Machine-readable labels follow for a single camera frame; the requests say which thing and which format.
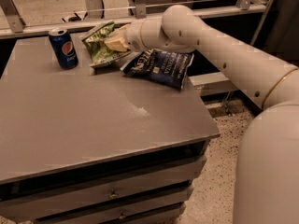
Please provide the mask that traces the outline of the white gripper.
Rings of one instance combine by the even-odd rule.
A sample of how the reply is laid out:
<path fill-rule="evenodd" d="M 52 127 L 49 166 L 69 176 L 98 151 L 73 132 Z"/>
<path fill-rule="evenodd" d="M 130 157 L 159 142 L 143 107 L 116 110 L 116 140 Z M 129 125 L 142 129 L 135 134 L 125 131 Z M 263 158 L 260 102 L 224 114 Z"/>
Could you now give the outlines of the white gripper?
<path fill-rule="evenodd" d="M 127 51 L 128 46 L 133 51 L 142 51 L 144 49 L 141 39 L 142 24 L 143 21 L 134 21 L 131 24 L 125 24 L 115 29 L 109 34 L 110 37 L 105 40 L 105 45 L 111 50 L 120 52 Z"/>

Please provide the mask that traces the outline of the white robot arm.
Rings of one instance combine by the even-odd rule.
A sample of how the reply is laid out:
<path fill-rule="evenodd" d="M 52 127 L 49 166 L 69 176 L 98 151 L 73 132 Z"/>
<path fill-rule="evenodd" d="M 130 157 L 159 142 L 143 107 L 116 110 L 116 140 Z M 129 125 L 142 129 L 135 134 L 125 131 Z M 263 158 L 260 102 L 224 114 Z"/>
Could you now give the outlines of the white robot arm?
<path fill-rule="evenodd" d="M 204 23 L 183 5 L 112 32 L 113 50 L 199 51 L 261 108 L 239 144 L 233 224 L 299 224 L 299 68 Z"/>

